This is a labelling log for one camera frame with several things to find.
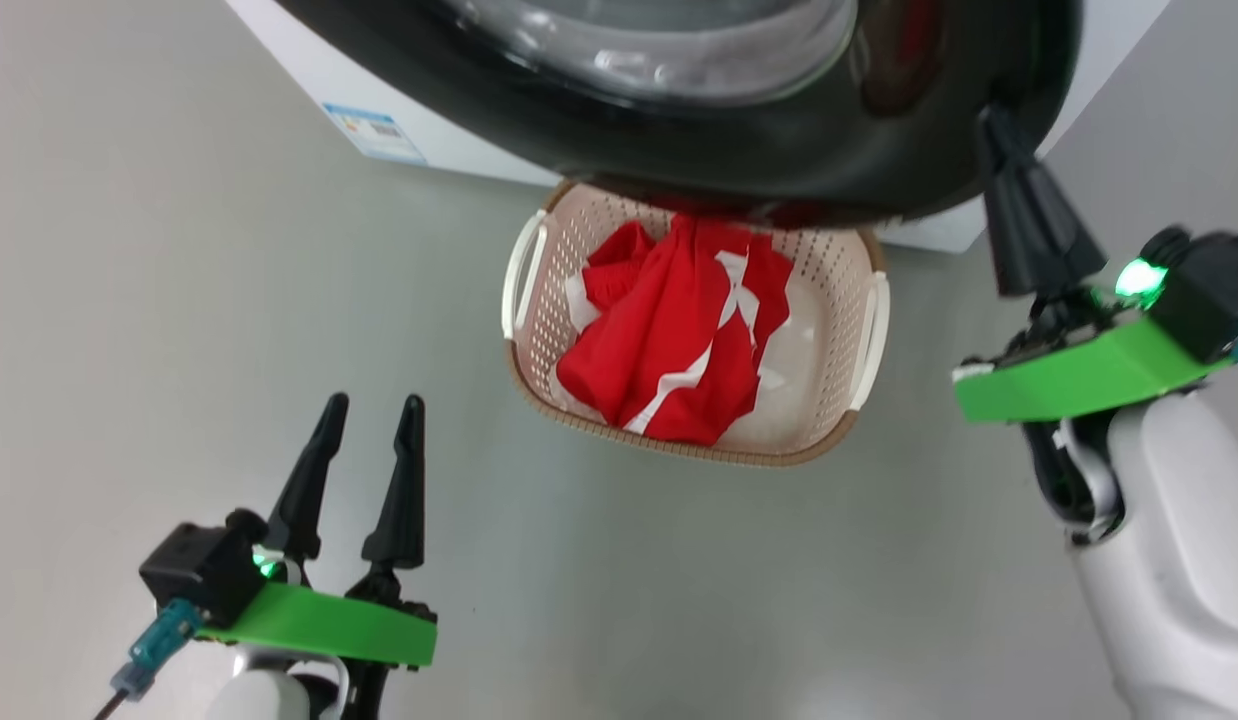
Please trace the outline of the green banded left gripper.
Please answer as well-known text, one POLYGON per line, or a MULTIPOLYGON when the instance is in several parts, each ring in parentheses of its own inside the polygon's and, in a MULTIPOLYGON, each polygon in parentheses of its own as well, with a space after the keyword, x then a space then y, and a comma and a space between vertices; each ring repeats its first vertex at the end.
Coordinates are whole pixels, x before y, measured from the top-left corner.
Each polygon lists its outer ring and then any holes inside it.
MULTIPOLYGON (((319 555, 319 513, 328 466, 340 450, 349 397, 328 398, 311 438, 296 459, 267 518, 264 547, 285 559, 319 555)), ((395 464, 375 529, 366 536, 361 559, 361 598, 319 593, 303 584, 258 573, 194 589, 194 606, 209 614, 202 640, 222 645, 255 645, 300 653, 358 659, 383 666, 428 667, 439 646, 439 624, 405 611, 397 570, 423 567, 426 532, 426 405, 418 395, 404 402, 392 438, 395 464)))

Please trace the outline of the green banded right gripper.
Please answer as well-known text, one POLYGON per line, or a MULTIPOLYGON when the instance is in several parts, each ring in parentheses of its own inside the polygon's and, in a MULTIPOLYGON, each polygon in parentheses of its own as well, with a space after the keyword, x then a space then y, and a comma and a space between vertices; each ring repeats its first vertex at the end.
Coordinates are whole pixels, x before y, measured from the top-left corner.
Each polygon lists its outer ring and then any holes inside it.
POLYGON ((1000 354, 954 369, 971 423, 1042 423, 1139 405, 1231 366, 1201 362, 1154 322, 1139 296, 1075 288, 1107 264, 1068 195, 1011 111, 979 113, 979 178, 1002 297, 1037 294, 1000 354))

